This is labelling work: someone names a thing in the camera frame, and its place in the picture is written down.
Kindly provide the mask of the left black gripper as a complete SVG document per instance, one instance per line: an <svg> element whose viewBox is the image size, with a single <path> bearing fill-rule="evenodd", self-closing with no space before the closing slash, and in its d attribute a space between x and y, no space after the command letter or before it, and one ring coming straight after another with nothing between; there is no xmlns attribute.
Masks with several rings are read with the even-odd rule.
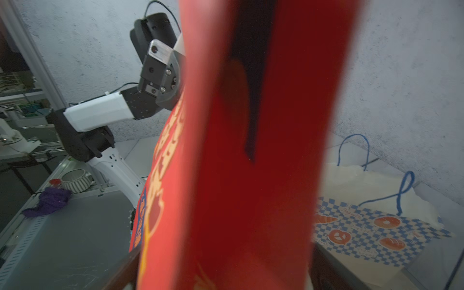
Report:
<svg viewBox="0 0 464 290"><path fill-rule="evenodd" d="M183 62L183 53L153 39L143 62L138 91L154 99L157 106L173 110L183 91Z"/></svg>

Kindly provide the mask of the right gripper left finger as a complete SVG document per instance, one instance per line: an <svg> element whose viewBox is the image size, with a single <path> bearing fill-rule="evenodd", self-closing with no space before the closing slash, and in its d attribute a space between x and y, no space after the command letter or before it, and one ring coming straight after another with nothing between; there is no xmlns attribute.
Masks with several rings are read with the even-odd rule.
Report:
<svg viewBox="0 0 464 290"><path fill-rule="evenodd" d="M102 280L102 290L135 290L141 250L132 250Z"/></svg>

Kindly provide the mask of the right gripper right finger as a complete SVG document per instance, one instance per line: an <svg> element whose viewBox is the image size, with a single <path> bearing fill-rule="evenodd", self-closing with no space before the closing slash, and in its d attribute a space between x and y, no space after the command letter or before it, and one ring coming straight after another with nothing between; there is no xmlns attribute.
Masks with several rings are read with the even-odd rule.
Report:
<svg viewBox="0 0 464 290"><path fill-rule="evenodd" d="M313 247L310 279L315 290L369 290L364 282L319 244Z"/></svg>

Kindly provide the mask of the blue checkered paper bag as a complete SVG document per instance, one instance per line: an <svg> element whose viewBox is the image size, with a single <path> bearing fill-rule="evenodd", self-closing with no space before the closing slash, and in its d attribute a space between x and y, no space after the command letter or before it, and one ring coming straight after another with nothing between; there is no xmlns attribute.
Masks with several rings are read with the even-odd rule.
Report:
<svg viewBox="0 0 464 290"><path fill-rule="evenodd" d="M329 163L313 241L362 282L383 286L433 240L452 238L437 210L414 191L415 175Z"/></svg>

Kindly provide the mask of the red and white paper bag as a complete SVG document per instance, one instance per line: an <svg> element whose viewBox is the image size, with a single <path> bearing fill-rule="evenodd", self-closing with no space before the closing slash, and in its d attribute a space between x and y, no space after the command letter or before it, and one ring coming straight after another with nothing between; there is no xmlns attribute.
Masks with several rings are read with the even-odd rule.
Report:
<svg viewBox="0 0 464 290"><path fill-rule="evenodd" d="M181 1L184 91L136 215L139 290L302 290L361 1Z"/></svg>

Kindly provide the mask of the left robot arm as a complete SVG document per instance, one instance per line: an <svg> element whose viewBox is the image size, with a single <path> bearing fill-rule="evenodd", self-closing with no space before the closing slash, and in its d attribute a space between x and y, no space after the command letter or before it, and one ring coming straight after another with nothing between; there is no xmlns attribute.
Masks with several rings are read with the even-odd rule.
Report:
<svg viewBox="0 0 464 290"><path fill-rule="evenodd" d="M165 13L136 20L130 39L143 64L134 87L53 110L46 120L55 127L71 157L101 172L136 207L142 181L120 157L109 126L173 110L183 91L185 52Z"/></svg>

